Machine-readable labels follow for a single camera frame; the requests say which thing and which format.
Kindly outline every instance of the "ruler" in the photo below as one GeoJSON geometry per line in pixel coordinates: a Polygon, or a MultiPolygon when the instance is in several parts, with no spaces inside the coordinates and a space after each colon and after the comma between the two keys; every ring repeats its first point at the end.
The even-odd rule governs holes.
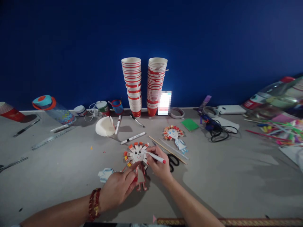
{"type": "Polygon", "coordinates": [[[32,146],[32,150],[38,149],[39,147],[41,147],[41,146],[43,146],[43,145],[49,143],[50,141],[52,141],[52,140],[54,140],[54,139],[57,139],[58,137],[64,135],[65,133],[67,133],[67,132],[73,130],[73,129],[76,128],[76,127],[77,127],[77,126],[70,126],[70,127],[68,127],[67,129],[65,129],[65,130],[63,130],[63,131],[61,131],[61,132],[56,133],[56,135],[51,136],[51,137],[49,137],[49,138],[47,138],[47,139],[41,141],[40,143],[37,143],[37,144],[33,145],[33,146],[32,146]]]}

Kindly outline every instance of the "paper scrap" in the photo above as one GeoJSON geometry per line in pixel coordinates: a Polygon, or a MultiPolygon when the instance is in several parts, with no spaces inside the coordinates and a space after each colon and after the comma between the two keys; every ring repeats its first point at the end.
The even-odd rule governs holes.
{"type": "Polygon", "coordinates": [[[110,175],[112,175],[113,172],[114,170],[112,168],[105,168],[104,170],[100,171],[98,173],[98,177],[100,177],[100,182],[106,183],[106,181],[108,180],[110,175]]]}

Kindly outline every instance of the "white power bank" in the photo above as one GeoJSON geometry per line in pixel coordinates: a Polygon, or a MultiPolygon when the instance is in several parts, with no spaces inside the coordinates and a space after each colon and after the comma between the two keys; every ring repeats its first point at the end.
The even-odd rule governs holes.
{"type": "Polygon", "coordinates": [[[239,105],[217,106],[220,114],[244,114],[246,110],[239,105]]]}

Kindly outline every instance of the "green sponge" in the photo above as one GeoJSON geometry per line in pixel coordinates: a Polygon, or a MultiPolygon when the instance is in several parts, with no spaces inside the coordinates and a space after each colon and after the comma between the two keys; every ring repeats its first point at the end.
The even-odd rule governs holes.
{"type": "Polygon", "coordinates": [[[188,129],[188,131],[193,131],[197,128],[199,128],[199,125],[197,125],[192,119],[188,118],[181,122],[182,125],[184,125],[185,128],[188,129]]]}

